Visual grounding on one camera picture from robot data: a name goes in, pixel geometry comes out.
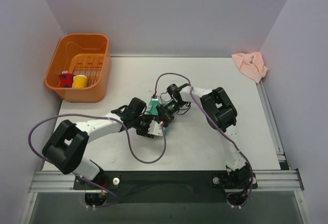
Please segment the green blue yellow towel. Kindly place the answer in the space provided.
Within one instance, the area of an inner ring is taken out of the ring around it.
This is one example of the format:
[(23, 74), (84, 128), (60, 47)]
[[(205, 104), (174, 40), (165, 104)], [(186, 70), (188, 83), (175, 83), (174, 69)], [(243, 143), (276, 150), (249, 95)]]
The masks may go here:
[[(150, 115), (153, 116), (153, 120), (157, 121), (157, 122), (160, 122), (159, 119), (158, 119), (158, 113), (157, 113), (157, 110), (156, 110), (156, 107), (158, 105), (160, 105), (161, 102), (159, 101), (149, 101), (148, 105), (147, 105), (147, 109), (146, 109), (146, 112)], [(164, 127), (163, 125), (163, 132), (164, 134), (163, 135), (167, 135), (168, 133), (168, 127)]]

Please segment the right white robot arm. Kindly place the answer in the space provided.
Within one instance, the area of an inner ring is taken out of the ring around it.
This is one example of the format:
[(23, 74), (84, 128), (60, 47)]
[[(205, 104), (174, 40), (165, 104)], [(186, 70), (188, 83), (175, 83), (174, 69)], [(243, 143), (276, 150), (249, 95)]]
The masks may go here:
[(156, 107), (159, 120), (168, 125), (183, 106), (195, 104), (220, 136), (228, 184), (233, 188), (253, 184), (254, 174), (250, 162), (237, 145), (237, 110), (225, 90), (222, 87), (209, 90), (194, 88), (189, 84), (180, 87), (172, 84), (167, 88), (167, 93), (171, 101)]

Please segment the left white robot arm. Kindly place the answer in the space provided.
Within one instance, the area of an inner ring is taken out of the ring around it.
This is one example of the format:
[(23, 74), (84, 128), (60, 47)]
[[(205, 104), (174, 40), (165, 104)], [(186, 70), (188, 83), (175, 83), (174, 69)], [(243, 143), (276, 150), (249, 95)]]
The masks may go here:
[(162, 136), (161, 125), (156, 115), (144, 114), (146, 103), (133, 98), (128, 105), (112, 110), (104, 118), (73, 123), (62, 121), (55, 129), (42, 155), (63, 174), (73, 173), (85, 178), (92, 189), (108, 183), (103, 169), (84, 157), (87, 144), (112, 133), (133, 128), (140, 136)]

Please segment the yellow rolled towel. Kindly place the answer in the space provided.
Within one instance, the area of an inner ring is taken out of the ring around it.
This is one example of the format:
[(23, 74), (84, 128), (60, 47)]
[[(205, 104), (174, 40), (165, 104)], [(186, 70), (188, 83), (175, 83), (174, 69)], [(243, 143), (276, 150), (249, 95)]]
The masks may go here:
[(88, 86), (88, 78), (85, 75), (75, 75), (73, 77), (73, 88), (86, 88)]

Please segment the orange plastic basket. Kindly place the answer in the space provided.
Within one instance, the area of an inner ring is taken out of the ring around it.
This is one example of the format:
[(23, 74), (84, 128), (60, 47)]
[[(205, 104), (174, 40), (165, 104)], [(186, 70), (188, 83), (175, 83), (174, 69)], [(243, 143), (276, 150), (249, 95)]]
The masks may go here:
[[(63, 37), (56, 48), (45, 85), (62, 100), (74, 103), (97, 103), (107, 90), (111, 59), (110, 41), (102, 34), (78, 33)], [(59, 76), (63, 71), (88, 78), (86, 88), (60, 88)]]

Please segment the red rolled towel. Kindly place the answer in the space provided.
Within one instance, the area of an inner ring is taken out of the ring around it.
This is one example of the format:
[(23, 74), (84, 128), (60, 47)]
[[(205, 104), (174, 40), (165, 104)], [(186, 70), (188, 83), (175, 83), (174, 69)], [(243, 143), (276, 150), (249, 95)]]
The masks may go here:
[(63, 71), (61, 75), (59, 76), (60, 82), (59, 87), (60, 88), (72, 88), (73, 86), (73, 79), (74, 74), (68, 73), (67, 71)]

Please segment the pink crumpled towel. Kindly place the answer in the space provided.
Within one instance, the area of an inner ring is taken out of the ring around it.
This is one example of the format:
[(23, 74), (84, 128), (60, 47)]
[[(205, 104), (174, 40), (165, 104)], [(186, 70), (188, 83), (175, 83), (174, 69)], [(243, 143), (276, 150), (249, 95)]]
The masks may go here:
[(232, 60), (241, 74), (259, 83), (267, 74), (268, 68), (265, 66), (260, 52), (235, 53)]

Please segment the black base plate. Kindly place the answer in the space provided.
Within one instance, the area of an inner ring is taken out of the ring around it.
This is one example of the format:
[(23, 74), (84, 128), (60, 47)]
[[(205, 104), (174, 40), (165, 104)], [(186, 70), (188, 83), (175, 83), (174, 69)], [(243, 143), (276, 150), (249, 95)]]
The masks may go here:
[[(215, 171), (222, 177), (221, 182), (225, 186), (234, 187), (228, 182), (227, 171)], [(109, 183), (113, 185), (119, 184), (119, 178), (109, 179), (109, 171), (104, 171), (108, 183), (101, 186), (96, 183), (89, 183), (77, 177), (82, 183), (88, 183), (93, 187), (100, 189), (98, 193), (85, 193), (84, 200), (89, 205), (103, 207), (105, 205), (116, 203), (222, 203), (228, 202), (233, 205), (244, 205), (253, 190), (253, 184), (241, 184), (239, 187), (244, 187), (243, 190), (237, 192), (227, 192), (223, 186), (220, 189), (211, 189), (209, 187), (190, 187), (190, 186), (148, 186), (123, 187), (119, 191), (111, 191)]]

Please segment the aluminium frame rail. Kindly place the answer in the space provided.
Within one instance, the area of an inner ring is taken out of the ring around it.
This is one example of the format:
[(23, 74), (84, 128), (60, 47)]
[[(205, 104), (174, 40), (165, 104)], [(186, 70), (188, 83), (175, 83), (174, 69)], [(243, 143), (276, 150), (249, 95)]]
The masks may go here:
[[(304, 186), (297, 170), (256, 170), (254, 191), (303, 191)], [(215, 171), (110, 171), (109, 179), (119, 178), (119, 184), (109, 183), (115, 192), (123, 187), (190, 186), (209, 187), (227, 192), (237, 192), (244, 187), (225, 186)], [(30, 193), (98, 193), (100, 189), (82, 183), (73, 174), (63, 175), (59, 171), (40, 171), (33, 175)]]

